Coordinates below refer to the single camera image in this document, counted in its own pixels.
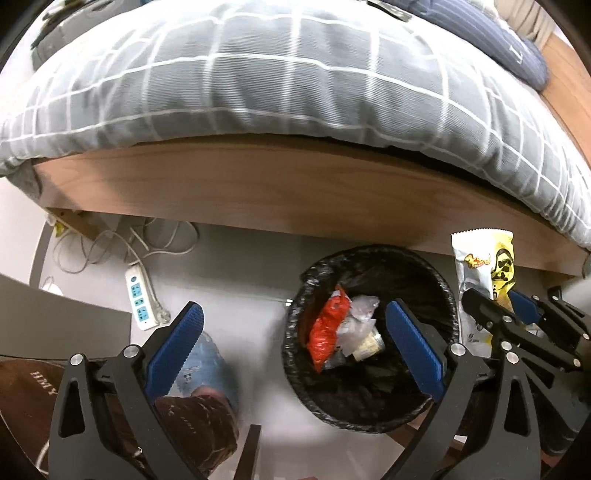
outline wooden bed frame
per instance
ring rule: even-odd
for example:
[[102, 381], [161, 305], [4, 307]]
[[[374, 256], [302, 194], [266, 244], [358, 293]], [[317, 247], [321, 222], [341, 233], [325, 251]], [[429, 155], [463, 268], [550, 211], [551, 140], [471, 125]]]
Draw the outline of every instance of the wooden bed frame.
[[[555, 37], [545, 50], [552, 80], [544, 96], [591, 158], [591, 120], [579, 125], [591, 105], [591, 87], [588, 103], [571, 101], [577, 90], [568, 69], [576, 69], [576, 54], [564, 48], [570, 49]], [[576, 71], [581, 88], [591, 85], [585, 70]], [[517, 265], [568, 275], [580, 275], [587, 256], [492, 187], [312, 138], [188, 138], [46, 160], [35, 170], [43, 207], [384, 242], [441, 254], [452, 253], [453, 232], [504, 228], [515, 234]]]

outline black garbage bag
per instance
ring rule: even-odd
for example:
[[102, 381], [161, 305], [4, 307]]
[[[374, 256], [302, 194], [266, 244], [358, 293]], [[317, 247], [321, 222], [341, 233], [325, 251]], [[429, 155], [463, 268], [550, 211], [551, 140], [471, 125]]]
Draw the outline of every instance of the black garbage bag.
[[[320, 420], [339, 428], [386, 433], [416, 418], [430, 404], [416, 386], [385, 326], [386, 305], [403, 299], [418, 320], [457, 341], [456, 302], [449, 285], [424, 259], [404, 248], [369, 245], [345, 250], [312, 265], [287, 315], [282, 350], [287, 379]], [[374, 314], [386, 349], [362, 362], [317, 373], [306, 343], [336, 285], [349, 297], [376, 295]]]

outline navy blue pillow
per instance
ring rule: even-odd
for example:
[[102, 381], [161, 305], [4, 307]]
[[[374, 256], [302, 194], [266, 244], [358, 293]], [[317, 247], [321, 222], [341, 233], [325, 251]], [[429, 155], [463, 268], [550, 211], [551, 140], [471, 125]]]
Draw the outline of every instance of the navy blue pillow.
[[538, 48], [515, 38], [465, 0], [384, 1], [470, 42], [538, 92], [546, 87], [548, 67]]

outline electrical cord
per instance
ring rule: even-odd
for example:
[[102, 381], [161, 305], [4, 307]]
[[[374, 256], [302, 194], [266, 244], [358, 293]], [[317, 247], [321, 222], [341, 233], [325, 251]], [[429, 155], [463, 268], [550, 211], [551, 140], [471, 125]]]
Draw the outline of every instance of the electrical cord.
[[[106, 262], [109, 259], [109, 257], [111, 256], [113, 241], [116, 238], [121, 240], [127, 247], [127, 250], [125, 251], [124, 262], [127, 263], [127, 265], [129, 267], [131, 267], [133, 265], [139, 265], [139, 267], [142, 269], [142, 272], [144, 273], [144, 277], [146, 279], [146, 283], [147, 283], [147, 287], [148, 287], [148, 294], [153, 299], [154, 304], [155, 304], [156, 311], [154, 312], [154, 314], [156, 315], [156, 318], [160, 324], [165, 324], [165, 323], [168, 323], [171, 319], [170, 312], [168, 310], [166, 310], [162, 306], [160, 301], [158, 300], [158, 297], [156, 296], [156, 293], [154, 291], [154, 287], [152, 286], [152, 281], [150, 280], [150, 275], [148, 274], [148, 271], [144, 265], [144, 260], [148, 257], [153, 256], [153, 255], [186, 255], [186, 254], [192, 252], [193, 250], [195, 250], [195, 248], [197, 247], [197, 243], [199, 242], [199, 239], [200, 239], [200, 233], [199, 233], [199, 229], [197, 228], [196, 225], [192, 224], [191, 222], [180, 220], [180, 221], [177, 221], [176, 226], [174, 227], [173, 233], [170, 236], [170, 239], [166, 242], [166, 244], [161, 247], [157, 247], [148, 241], [147, 234], [146, 234], [146, 227], [149, 225], [152, 225], [157, 219], [152, 218], [148, 222], [146, 220], [147, 220], [146, 218], [143, 218], [142, 224], [139, 226], [141, 228], [140, 233], [138, 233], [136, 231], [136, 229], [134, 228], [133, 225], [129, 227], [130, 237], [128, 239], [124, 238], [121, 234], [119, 234], [113, 230], [102, 231], [101, 233], [99, 233], [99, 235], [96, 237], [96, 239], [91, 243], [90, 249], [88, 250], [88, 252], [86, 251], [86, 247], [84, 245], [84, 242], [85, 242], [84, 237], [82, 237], [79, 233], [70, 230], [70, 231], [66, 232], [56, 242], [56, 244], [53, 248], [52, 256], [53, 256], [53, 261], [56, 263], [57, 267], [60, 270], [62, 270], [62, 272], [76, 275], [78, 273], [83, 272], [86, 269], [86, 267], [88, 267], [88, 265], [98, 265], [98, 264], [102, 264], [102, 263]], [[195, 240], [193, 241], [191, 246], [185, 250], [182, 250], [182, 251], [170, 250], [170, 245], [172, 245], [172, 243], [174, 242], [174, 239], [176, 238], [178, 230], [179, 230], [182, 223], [191, 227], [191, 229], [195, 232]], [[92, 258], [93, 251], [95, 250], [95, 247], [97, 246], [98, 241], [105, 236], [110, 236], [111, 239], [109, 240], [109, 243], [107, 244], [106, 248], [100, 253], [100, 255], [98, 255], [96, 258]], [[82, 250], [82, 255], [84, 256], [85, 261], [84, 261], [83, 265], [78, 269], [71, 270], [69, 268], [64, 267], [63, 264], [61, 263], [60, 254], [61, 254], [61, 251], [63, 250], [64, 240], [66, 238], [72, 239], [70, 244], [72, 244], [76, 238], [80, 238], [80, 248]], [[142, 247], [145, 249], [145, 253], [143, 255], [140, 255], [139, 253], [137, 253], [137, 251], [133, 247], [133, 244], [135, 241], [138, 241], [142, 245]], [[132, 255], [132, 257], [135, 257], [135, 259], [132, 261], [128, 261], [128, 257], [130, 254]]]

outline blue gripper pad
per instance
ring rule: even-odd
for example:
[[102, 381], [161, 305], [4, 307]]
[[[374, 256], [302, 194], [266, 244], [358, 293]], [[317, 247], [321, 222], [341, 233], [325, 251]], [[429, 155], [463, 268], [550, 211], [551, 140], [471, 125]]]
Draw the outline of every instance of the blue gripper pad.
[[150, 403], [168, 394], [203, 332], [203, 309], [197, 303], [185, 313], [146, 368], [145, 394]]
[[444, 366], [396, 301], [386, 307], [386, 327], [419, 390], [439, 402], [445, 391]]
[[541, 318], [538, 306], [535, 302], [515, 290], [509, 291], [509, 299], [513, 305], [513, 311], [519, 320], [526, 325], [536, 323]]

